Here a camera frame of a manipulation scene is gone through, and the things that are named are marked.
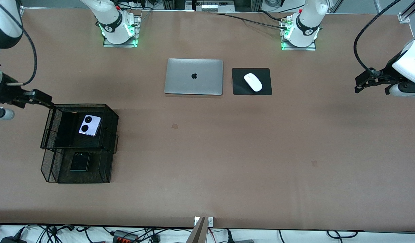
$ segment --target laptop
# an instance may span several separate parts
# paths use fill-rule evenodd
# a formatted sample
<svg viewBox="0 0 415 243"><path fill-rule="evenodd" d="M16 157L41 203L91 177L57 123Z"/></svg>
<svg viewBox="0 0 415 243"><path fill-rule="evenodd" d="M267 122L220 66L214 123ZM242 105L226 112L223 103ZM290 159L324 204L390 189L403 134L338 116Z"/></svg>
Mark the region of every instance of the laptop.
<svg viewBox="0 0 415 243"><path fill-rule="evenodd" d="M222 95L223 61L170 58L166 94Z"/></svg>

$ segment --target wire mesh basket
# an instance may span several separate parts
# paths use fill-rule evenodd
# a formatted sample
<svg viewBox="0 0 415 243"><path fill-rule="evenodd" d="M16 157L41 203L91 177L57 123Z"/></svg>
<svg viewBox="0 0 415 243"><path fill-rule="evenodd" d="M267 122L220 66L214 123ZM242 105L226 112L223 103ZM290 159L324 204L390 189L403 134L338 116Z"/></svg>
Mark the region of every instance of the wire mesh basket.
<svg viewBox="0 0 415 243"><path fill-rule="evenodd" d="M101 117L95 136L79 133L86 115ZM105 104L62 104L50 109L41 148L41 172L51 183L110 183L116 153L118 115ZM75 156L88 154L85 169L74 170Z"/></svg>

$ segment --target black phone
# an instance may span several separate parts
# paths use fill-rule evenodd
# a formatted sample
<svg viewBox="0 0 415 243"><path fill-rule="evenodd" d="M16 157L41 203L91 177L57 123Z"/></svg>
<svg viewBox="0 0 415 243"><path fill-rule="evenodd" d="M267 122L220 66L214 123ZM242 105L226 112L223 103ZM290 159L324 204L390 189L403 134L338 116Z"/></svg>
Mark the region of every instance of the black phone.
<svg viewBox="0 0 415 243"><path fill-rule="evenodd" d="M76 152L71 161L70 171L87 171L89 166L90 153Z"/></svg>

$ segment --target white mouse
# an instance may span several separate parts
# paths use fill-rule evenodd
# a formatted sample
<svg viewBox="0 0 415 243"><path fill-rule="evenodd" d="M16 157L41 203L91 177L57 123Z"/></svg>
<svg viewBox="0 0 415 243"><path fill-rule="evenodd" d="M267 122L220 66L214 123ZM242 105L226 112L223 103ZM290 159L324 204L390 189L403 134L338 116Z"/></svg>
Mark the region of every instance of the white mouse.
<svg viewBox="0 0 415 243"><path fill-rule="evenodd" d="M245 81L249 84L251 89L255 92L260 91L263 88L260 80L254 74L246 74L244 76Z"/></svg>

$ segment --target mouse pad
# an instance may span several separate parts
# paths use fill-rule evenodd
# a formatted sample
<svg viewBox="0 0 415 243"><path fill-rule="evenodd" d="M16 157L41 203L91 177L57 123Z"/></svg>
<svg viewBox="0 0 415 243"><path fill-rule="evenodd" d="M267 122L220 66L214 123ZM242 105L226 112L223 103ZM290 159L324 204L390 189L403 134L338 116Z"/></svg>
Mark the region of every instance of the mouse pad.
<svg viewBox="0 0 415 243"><path fill-rule="evenodd" d="M246 83L244 76L252 73L260 80L263 88L255 92ZM235 95L272 95L272 84L270 82L269 68L233 68L233 94Z"/></svg>

